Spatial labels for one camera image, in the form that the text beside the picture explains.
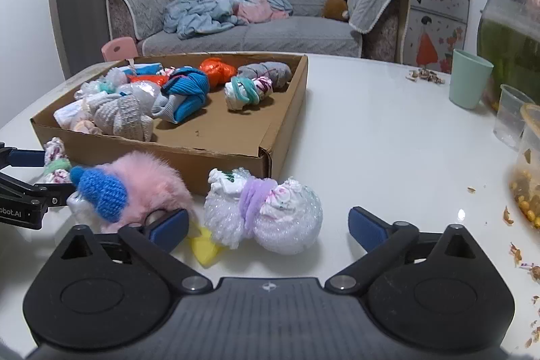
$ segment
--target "gray sock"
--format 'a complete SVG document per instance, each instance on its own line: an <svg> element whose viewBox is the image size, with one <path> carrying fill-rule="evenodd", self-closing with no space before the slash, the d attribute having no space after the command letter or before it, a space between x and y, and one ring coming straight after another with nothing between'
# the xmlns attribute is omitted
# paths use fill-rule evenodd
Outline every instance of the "gray sock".
<svg viewBox="0 0 540 360"><path fill-rule="evenodd" d="M161 93L152 106L152 117L178 124L178 121L174 119L174 112L185 99L186 97L184 95L163 95Z"/></svg>
<svg viewBox="0 0 540 360"><path fill-rule="evenodd" d="M252 80L260 76L270 78L274 89L281 89L287 84L292 73L290 67L279 61L265 61L263 63L251 63L238 68L238 76Z"/></svg>

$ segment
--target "mint green cup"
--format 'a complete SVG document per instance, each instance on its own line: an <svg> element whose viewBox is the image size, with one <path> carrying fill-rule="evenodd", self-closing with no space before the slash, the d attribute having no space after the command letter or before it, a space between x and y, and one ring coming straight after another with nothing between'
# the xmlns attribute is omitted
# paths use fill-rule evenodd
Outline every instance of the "mint green cup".
<svg viewBox="0 0 540 360"><path fill-rule="evenodd" d="M474 109L493 70L493 63L478 55L454 49L450 101L465 109Z"/></svg>

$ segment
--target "pink chair back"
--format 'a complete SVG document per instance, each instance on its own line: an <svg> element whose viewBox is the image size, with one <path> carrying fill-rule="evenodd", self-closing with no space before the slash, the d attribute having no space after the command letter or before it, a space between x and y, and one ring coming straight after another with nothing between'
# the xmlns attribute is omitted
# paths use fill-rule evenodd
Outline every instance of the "pink chair back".
<svg viewBox="0 0 540 360"><path fill-rule="evenodd" d="M134 59L139 56L137 46L131 37L118 37L107 42L102 47L102 54L105 61Z"/></svg>

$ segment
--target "white fabric bundle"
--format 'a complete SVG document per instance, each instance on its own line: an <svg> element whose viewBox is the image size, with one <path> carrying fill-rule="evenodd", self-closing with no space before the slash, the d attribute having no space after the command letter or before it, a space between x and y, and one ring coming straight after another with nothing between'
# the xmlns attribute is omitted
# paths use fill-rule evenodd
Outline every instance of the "white fabric bundle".
<svg viewBox="0 0 540 360"><path fill-rule="evenodd" d="M225 102L229 110L242 110L249 104L257 105L267 96L272 95L272 81L268 77L249 78L233 77L225 83Z"/></svg>
<svg viewBox="0 0 540 360"><path fill-rule="evenodd" d="M308 187L289 178L281 185L255 179L243 168L210 171L204 205L205 227L215 243L236 249L255 238L265 249L283 255L310 247L321 230L322 207Z"/></svg>

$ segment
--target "white wall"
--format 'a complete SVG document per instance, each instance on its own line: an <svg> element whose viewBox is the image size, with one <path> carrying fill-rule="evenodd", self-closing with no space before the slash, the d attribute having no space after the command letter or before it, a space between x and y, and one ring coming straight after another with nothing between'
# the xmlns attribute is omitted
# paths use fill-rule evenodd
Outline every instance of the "white wall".
<svg viewBox="0 0 540 360"><path fill-rule="evenodd" d="M0 0L0 127L64 81L49 0Z"/></svg>

